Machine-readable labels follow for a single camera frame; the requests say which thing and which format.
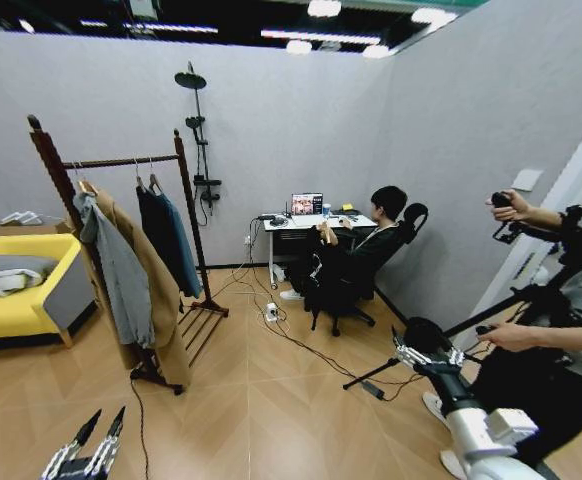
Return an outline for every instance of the clothes hanger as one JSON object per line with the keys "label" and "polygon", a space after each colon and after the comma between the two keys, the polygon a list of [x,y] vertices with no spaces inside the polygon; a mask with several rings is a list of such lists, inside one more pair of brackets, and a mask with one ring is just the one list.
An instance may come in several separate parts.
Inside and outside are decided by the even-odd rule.
{"label": "clothes hanger", "polygon": [[82,169],[82,180],[78,182],[78,185],[80,185],[80,188],[82,189],[83,192],[90,192],[93,193],[94,195],[97,195],[98,191],[93,185],[91,185],[91,182],[87,180],[87,176],[84,173],[84,165],[82,165],[82,162],[80,160],[78,160],[78,165],[80,165],[80,168]]}
{"label": "clothes hanger", "polygon": [[149,175],[149,188],[155,192],[155,189],[153,187],[158,187],[158,190],[160,190],[160,194],[162,194],[164,193],[164,190],[162,190],[162,186],[160,185],[160,182],[158,182],[158,177],[156,177],[155,173],[153,173],[152,157],[149,157],[149,164],[151,165],[151,175]]}
{"label": "clothes hanger", "polygon": [[[95,193],[97,195],[98,191],[95,189],[95,187],[93,185],[91,185],[89,183],[84,172],[82,172],[82,179],[80,179],[80,176],[78,174],[78,166],[76,165],[76,163],[73,160],[71,160],[71,165],[73,165],[73,172],[75,173],[75,179],[78,181],[78,186],[80,187],[80,190],[82,191],[82,193],[90,192],[90,193]],[[82,162],[80,160],[78,160],[78,165],[80,165],[80,168],[84,169],[84,165],[82,165]]]}
{"label": "clothes hanger", "polygon": [[142,178],[140,178],[140,170],[138,167],[138,161],[135,159],[135,157],[133,158],[133,161],[135,162],[135,179],[138,181],[138,187],[140,187],[140,189],[145,192],[146,188],[144,188],[144,184],[142,183]]}

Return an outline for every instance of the brown coat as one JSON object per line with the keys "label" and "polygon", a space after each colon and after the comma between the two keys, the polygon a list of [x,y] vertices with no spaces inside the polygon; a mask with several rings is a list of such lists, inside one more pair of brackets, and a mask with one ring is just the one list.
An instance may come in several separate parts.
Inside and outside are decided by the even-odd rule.
{"label": "brown coat", "polygon": [[[189,359],[177,323],[180,305],[178,285],[142,228],[131,220],[113,198],[105,191],[98,189],[97,204],[104,216],[129,243],[147,274],[151,299],[151,319],[155,331],[154,348],[160,362],[161,373],[168,383],[179,383],[186,387],[190,383],[191,375]],[[101,298],[106,298],[100,282],[96,281],[96,284]],[[106,313],[113,323],[108,305]],[[129,345],[121,345],[119,342],[118,347],[125,367],[135,367],[139,358],[133,348]]]}

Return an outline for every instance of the black pants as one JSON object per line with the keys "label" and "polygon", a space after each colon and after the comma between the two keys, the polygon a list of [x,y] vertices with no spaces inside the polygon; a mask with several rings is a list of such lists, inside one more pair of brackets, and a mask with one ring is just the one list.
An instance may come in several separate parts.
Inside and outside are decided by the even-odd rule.
{"label": "black pants", "polygon": [[335,247],[323,245],[320,241],[319,232],[315,228],[311,228],[304,241],[300,258],[289,264],[287,269],[293,289],[302,295],[307,291],[309,274],[317,267],[317,260],[313,256],[314,253],[318,255],[322,264],[322,269],[320,270],[321,279],[326,281],[326,279],[340,278],[347,270],[347,255],[342,248],[339,245]]}
{"label": "black pants", "polygon": [[517,445],[517,458],[533,468],[582,432],[582,376],[544,366],[533,351],[496,348],[471,389],[488,412],[519,408],[538,425],[537,434]]}

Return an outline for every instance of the gray cushion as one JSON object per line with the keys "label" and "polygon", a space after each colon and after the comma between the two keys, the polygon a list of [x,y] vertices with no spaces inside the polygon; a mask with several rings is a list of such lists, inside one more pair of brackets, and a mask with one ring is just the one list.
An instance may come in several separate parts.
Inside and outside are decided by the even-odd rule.
{"label": "gray cushion", "polygon": [[24,268],[46,278],[58,264],[55,258],[34,255],[0,255],[0,272]]}

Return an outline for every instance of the desk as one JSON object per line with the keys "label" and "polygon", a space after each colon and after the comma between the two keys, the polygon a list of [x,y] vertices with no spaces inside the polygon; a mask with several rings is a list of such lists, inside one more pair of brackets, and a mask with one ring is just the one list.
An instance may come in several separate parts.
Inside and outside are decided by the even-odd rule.
{"label": "desk", "polygon": [[[344,228],[340,225],[340,218],[345,218],[344,216],[337,218],[329,218],[329,227],[337,232],[337,229]],[[375,228],[378,225],[371,219],[365,217],[364,215],[356,215],[356,221],[351,220],[351,226],[354,229],[358,228]],[[319,225],[324,222],[325,218],[323,215],[294,215],[293,217],[287,219],[287,224],[279,227],[274,227],[271,225],[270,220],[264,220],[264,231],[269,234],[269,279],[271,280],[271,288],[276,289],[278,285],[275,283],[273,277],[273,238],[276,232],[281,232],[288,236],[289,239],[303,239],[303,232]]]}

